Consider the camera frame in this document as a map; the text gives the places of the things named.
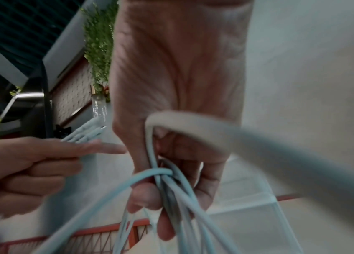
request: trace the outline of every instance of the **palm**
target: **palm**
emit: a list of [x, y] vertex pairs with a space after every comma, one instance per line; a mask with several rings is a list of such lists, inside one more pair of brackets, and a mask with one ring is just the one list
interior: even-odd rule
[[[150, 167], [144, 121], [154, 112], [190, 111], [240, 122], [249, 15], [239, 26], [234, 19], [206, 26], [203, 20], [220, 18], [219, 11], [180, 1], [123, 2], [116, 22], [110, 94], [115, 111], [113, 129], [130, 151], [136, 172]], [[221, 38], [225, 30], [232, 40]], [[204, 163], [194, 190], [202, 207], [208, 208], [228, 155], [165, 130], [155, 131], [155, 137], [156, 152], [177, 164], [192, 185]], [[159, 208], [158, 195], [145, 194], [150, 189], [140, 188], [131, 198], [139, 204], [139, 199], [150, 196], [146, 202], [149, 208]], [[140, 207], [130, 199], [130, 212]], [[165, 216], [159, 221], [159, 236], [173, 236]]]

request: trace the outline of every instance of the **skin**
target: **skin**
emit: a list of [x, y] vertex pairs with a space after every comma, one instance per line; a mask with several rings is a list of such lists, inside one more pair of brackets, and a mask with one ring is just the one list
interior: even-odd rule
[[[110, 96], [113, 130], [130, 152], [135, 172], [150, 168], [144, 122], [154, 112], [190, 111], [240, 124], [252, 5], [248, 0], [121, 2]], [[229, 155], [164, 129], [157, 129], [154, 139], [156, 153], [179, 166], [202, 208], [209, 208]], [[142, 182], [132, 190], [128, 211], [142, 207], [162, 207], [153, 182]], [[174, 237], [165, 212], [159, 218], [158, 234], [163, 240]]]
[[0, 140], [0, 215], [25, 214], [60, 191], [65, 177], [82, 170], [79, 157], [93, 153], [124, 154], [123, 145], [96, 140], [87, 144], [58, 139]]

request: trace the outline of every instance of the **hand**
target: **hand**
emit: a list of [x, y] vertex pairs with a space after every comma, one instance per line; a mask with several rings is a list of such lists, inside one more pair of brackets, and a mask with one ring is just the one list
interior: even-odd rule
[[[245, 85], [245, 44], [252, 1], [133, 1], [120, 5], [110, 71], [113, 129], [134, 161], [150, 168], [144, 122], [157, 111], [181, 110], [240, 124]], [[228, 154], [186, 136], [155, 130], [156, 153], [186, 175], [203, 209], [214, 198]], [[127, 208], [162, 206], [152, 182], [135, 186]], [[163, 240], [174, 236], [163, 211]]]
[[35, 210], [45, 196], [62, 189], [65, 177], [82, 170], [79, 157], [92, 153], [123, 154], [122, 145], [60, 142], [58, 139], [0, 140], [0, 215]]

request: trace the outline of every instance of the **bundle of cables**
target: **bundle of cables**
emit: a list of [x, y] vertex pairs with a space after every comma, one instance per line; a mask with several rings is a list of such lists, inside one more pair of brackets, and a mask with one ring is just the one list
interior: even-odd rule
[[[71, 134], [73, 136], [65, 138], [64, 141], [81, 140], [84, 136], [89, 136], [84, 139], [87, 141], [95, 137], [102, 128], [92, 126], [94, 124], [86, 123], [83, 128], [81, 127], [82, 129], [75, 131], [76, 134]], [[227, 253], [241, 253], [200, 208], [190, 184], [178, 167], [166, 159], [161, 160], [166, 168], [158, 167], [152, 143], [153, 128], [157, 126], [196, 138], [217, 149], [238, 154], [251, 164], [296, 187], [300, 193], [330, 208], [354, 225], [354, 173], [343, 170], [341, 166], [334, 163], [217, 119], [170, 111], [155, 113], [148, 117], [145, 123], [146, 148], [152, 169], [133, 175], [128, 181], [92, 202], [40, 245], [33, 254], [51, 254], [56, 251], [102, 207], [122, 191], [148, 177], [155, 178], [160, 190], [164, 209], [176, 233], [180, 254], [215, 254], [209, 233], [213, 234]], [[94, 133], [78, 136], [87, 129]], [[196, 217], [200, 241], [196, 237], [189, 211]], [[123, 251], [132, 228], [133, 221], [128, 224], [128, 216], [128, 212], [125, 211], [113, 249], [115, 254]]]

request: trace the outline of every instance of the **ceiling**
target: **ceiling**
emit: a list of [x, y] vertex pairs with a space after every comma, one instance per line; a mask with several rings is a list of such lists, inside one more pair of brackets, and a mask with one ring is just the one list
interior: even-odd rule
[[28, 76], [84, 0], [0, 0], [0, 53]]

